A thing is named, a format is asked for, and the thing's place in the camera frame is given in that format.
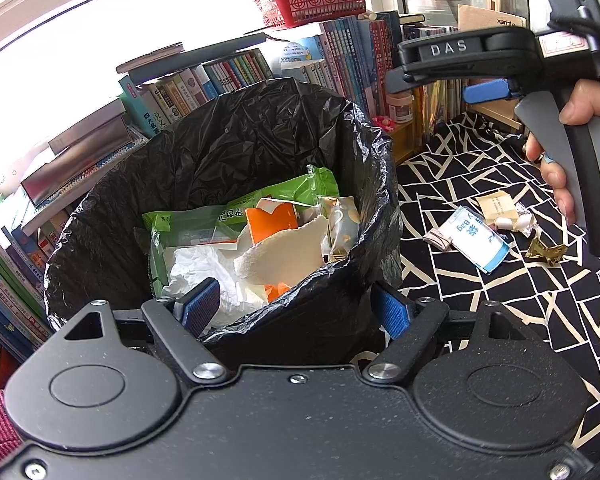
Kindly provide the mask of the person right hand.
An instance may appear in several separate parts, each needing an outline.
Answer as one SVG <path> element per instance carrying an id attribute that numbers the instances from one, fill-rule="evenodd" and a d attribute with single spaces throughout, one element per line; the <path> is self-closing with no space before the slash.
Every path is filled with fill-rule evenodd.
<path id="1" fill-rule="evenodd" d="M 600 116 L 600 82 L 580 79 L 560 111 L 559 121 L 567 126 L 580 126 L 589 122 L 593 116 Z M 542 178 L 552 188 L 560 213 L 568 224 L 576 222 L 576 206 L 567 188 L 568 178 L 565 170 L 545 153 L 543 145 L 532 132 L 524 144 L 524 154 L 529 162 L 541 159 Z"/>

